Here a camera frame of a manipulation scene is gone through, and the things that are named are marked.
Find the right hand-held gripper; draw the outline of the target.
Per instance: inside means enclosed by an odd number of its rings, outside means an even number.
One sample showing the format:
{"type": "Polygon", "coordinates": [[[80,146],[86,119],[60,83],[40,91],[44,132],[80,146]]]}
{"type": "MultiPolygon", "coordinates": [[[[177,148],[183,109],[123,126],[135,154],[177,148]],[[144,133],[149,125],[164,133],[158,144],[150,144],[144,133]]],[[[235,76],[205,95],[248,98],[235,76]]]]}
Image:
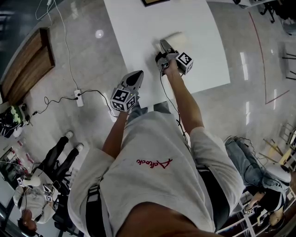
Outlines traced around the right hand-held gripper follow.
{"type": "Polygon", "coordinates": [[[193,59],[191,59],[186,53],[178,53],[164,39],[160,40],[160,45],[164,52],[159,52],[158,55],[155,57],[157,67],[160,72],[163,73],[163,71],[169,67],[169,62],[171,60],[176,61],[178,70],[182,75],[186,75],[192,69],[193,59]]]}

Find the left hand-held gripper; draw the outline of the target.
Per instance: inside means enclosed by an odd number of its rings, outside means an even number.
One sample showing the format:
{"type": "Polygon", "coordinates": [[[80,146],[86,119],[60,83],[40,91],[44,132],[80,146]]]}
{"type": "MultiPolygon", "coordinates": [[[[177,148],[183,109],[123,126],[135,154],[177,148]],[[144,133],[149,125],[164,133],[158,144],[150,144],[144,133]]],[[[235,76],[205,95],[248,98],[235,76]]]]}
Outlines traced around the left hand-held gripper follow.
{"type": "Polygon", "coordinates": [[[138,90],[142,85],[143,78],[144,72],[142,70],[125,75],[111,96],[112,108],[120,112],[129,112],[139,100],[138,90]]]}

